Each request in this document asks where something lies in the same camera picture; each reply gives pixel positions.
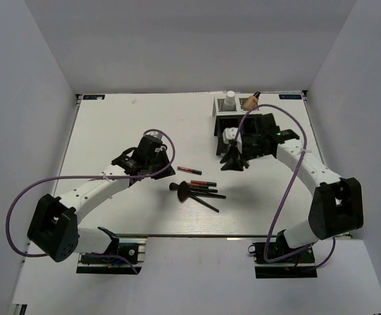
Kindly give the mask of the red black lip gloss tube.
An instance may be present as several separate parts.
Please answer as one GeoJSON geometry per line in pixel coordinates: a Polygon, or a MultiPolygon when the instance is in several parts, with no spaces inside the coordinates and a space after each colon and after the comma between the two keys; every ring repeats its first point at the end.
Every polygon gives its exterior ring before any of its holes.
{"type": "Polygon", "coordinates": [[[190,169],[190,168],[187,168],[187,167],[180,167],[180,166],[177,167],[177,170],[185,172],[185,173],[196,174],[196,175],[202,175],[202,173],[203,173],[200,170],[190,169]]]}

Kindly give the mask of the black metal organizer rack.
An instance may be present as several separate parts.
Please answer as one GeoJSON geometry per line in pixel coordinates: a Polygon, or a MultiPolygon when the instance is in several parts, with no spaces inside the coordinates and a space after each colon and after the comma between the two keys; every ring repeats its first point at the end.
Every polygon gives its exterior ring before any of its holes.
{"type": "Polygon", "coordinates": [[[214,136],[218,139],[216,155],[221,156],[226,153],[231,141],[236,137],[241,141],[242,148],[249,143],[249,140],[260,135],[262,128],[262,114],[249,115],[245,118],[242,128],[237,135],[239,124],[243,114],[226,114],[215,117],[214,136]]]}

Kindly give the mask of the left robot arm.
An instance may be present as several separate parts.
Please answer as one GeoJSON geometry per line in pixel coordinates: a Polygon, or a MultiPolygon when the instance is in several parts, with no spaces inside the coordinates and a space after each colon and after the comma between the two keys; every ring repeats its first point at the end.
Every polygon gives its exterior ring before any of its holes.
{"type": "Polygon", "coordinates": [[[81,228],[81,221],[99,205],[145,178],[173,176],[167,146],[159,131],[150,131],[138,146],[125,150],[93,178],[59,195],[39,199],[28,229],[28,238],[53,261],[61,262],[72,253],[98,255],[111,262],[119,254],[117,234],[99,226],[81,228]]]}

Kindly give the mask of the foundation bottle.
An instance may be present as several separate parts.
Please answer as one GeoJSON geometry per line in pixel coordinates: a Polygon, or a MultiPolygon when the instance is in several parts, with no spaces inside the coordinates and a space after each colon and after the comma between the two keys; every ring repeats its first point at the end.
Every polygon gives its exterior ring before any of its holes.
{"type": "Polygon", "coordinates": [[[252,96],[248,97],[248,99],[242,105],[242,109],[244,109],[244,111],[254,110],[254,108],[258,105],[259,96],[260,92],[257,91],[252,96]]]}

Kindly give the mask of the white table board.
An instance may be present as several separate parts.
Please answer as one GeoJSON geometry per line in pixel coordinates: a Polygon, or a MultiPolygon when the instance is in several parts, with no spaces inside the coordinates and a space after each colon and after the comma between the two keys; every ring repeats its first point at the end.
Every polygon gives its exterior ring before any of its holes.
{"type": "Polygon", "coordinates": [[[102,100],[82,100],[57,194],[83,184],[74,175],[101,173],[152,128],[172,139],[168,152],[176,174],[145,179],[114,195],[81,219],[80,227],[102,226],[120,234],[264,235],[304,221],[312,196],[297,180],[279,208],[292,173],[274,157],[254,159],[242,172],[221,169],[214,98],[214,93],[109,94],[102,100]],[[201,180],[217,183],[222,199],[209,199],[207,206],[192,199],[180,202],[169,184],[193,179],[183,167],[200,170],[201,180]]]}

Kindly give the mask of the black round makeup brush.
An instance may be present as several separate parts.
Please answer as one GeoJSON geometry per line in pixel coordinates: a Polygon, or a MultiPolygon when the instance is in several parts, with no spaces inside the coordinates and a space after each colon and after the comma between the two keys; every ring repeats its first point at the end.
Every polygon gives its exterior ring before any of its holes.
{"type": "Polygon", "coordinates": [[[200,188],[200,187],[192,187],[189,185],[181,185],[177,183],[170,183],[169,184],[169,190],[171,191],[176,191],[176,190],[188,190],[190,192],[200,192],[200,193],[212,193],[212,194],[217,194],[218,190],[216,189],[210,189],[210,188],[200,188]]]}

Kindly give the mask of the black fan makeup brush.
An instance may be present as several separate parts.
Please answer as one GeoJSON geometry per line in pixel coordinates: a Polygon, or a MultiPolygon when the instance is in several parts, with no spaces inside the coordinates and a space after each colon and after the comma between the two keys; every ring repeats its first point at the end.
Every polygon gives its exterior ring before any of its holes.
{"type": "MultiPolygon", "coordinates": [[[[180,183],[181,185],[188,185],[186,182],[181,182],[180,183]]],[[[191,199],[193,201],[196,201],[197,203],[203,205],[204,207],[214,211],[215,213],[219,213],[220,210],[217,209],[216,207],[214,207],[213,205],[207,203],[206,201],[202,200],[201,197],[195,197],[195,196],[190,196],[190,191],[188,190],[177,190],[177,195],[178,195],[178,199],[180,202],[185,202],[187,199],[191,199]]]]}

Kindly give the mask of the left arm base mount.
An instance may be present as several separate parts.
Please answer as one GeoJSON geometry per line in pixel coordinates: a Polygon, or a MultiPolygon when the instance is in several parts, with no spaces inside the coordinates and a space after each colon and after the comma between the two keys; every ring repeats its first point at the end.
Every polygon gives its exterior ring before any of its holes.
{"type": "Polygon", "coordinates": [[[108,253],[80,255],[77,274],[138,275],[146,254],[146,238],[121,238],[108,253]]]}

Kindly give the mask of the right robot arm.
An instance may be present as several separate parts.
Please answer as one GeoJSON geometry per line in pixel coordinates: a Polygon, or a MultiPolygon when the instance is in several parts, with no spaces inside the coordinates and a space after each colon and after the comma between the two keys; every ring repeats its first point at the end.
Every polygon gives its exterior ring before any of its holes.
{"type": "Polygon", "coordinates": [[[293,261],[300,248],[363,227],[359,181],[331,171],[305,149],[293,130],[280,129],[272,114],[220,115],[214,135],[222,170],[244,171],[250,160],[273,156],[296,174],[312,196],[307,219],[278,233],[269,259],[293,261]]]}

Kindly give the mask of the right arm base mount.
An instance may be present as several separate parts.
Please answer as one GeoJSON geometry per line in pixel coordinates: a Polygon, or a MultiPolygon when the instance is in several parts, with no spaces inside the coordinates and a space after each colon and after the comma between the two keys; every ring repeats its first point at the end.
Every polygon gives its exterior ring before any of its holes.
{"type": "Polygon", "coordinates": [[[254,258],[256,279],[296,279],[316,278],[315,257],[312,249],[301,252],[286,260],[268,263],[263,253],[265,242],[252,243],[248,247],[248,254],[254,258]]]}

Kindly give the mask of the white jar cap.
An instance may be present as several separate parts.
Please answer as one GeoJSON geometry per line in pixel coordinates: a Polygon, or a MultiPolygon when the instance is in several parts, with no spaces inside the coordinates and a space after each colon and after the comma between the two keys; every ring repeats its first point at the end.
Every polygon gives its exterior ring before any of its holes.
{"type": "Polygon", "coordinates": [[[227,91],[226,92],[225,102],[227,102],[229,104],[235,103],[235,92],[234,91],[227,91]]]}

